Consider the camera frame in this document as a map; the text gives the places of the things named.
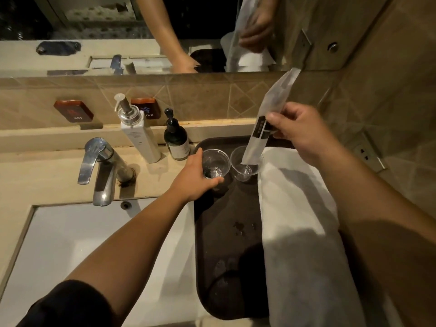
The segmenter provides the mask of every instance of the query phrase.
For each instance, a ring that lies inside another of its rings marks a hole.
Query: clear plastic cup
[[[260,156],[258,165],[243,165],[241,164],[243,160],[243,155],[247,146],[241,146],[233,150],[230,155],[230,162],[232,164],[232,168],[235,172],[233,175],[238,181],[248,181],[251,176],[258,174],[260,168],[263,164],[263,156]]]
[[[203,175],[209,179],[224,177],[230,170],[230,159],[224,151],[219,149],[205,150],[201,164],[203,165]]]

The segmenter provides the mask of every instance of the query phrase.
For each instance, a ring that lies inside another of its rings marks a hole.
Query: white pump bottle
[[[115,100],[115,112],[121,120],[121,130],[128,136],[147,163],[156,163],[161,159],[161,152],[150,126],[144,121],[144,111],[130,104],[122,93],[115,95]]]

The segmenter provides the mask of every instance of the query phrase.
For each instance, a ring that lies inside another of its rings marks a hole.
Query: soap dispenser
[[[163,134],[166,146],[168,147],[173,159],[187,159],[191,150],[188,134],[185,129],[179,125],[177,119],[174,118],[174,113],[171,108],[165,109],[165,115],[168,117],[168,120],[166,121],[166,130]]]
[[[121,130],[147,163],[156,163],[161,159],[161,152],[150,126],[144,121],[144,111],[131,105],[122,93],[115,95],[115,100],[115,112],[121,120]]]

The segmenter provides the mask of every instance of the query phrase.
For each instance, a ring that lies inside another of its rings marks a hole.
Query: wall socket
[[[365,131],[358,132],[345,146],[374,172],[379,173],[386,169]]]

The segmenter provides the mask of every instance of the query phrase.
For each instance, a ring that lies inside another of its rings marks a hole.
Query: hand
[[[239,45],[254,53],[262,53],[273,34],[274,13],[271,7],[259,5],[241,32]]]
[[[197,73],[195,67],[199,66],[200,63],[194,60],[188,54],[180,55],[174,60],[171,67],[172,73]]]
[[[170,190],[182,195],[186,202],[200,198],[206,191],[224,181],[223,177],[208,179],[203,176],[202,156],[203,149],[201,148],[198,148],[195,155],[190,155],[185,167],[180,171],[170,187]]]
[[[314,107],[288,102],[282,113],[266,115],[266,120],[279,130],[273,136],[292,141],[306,163],[319,169],[325,155],[344,149]]]

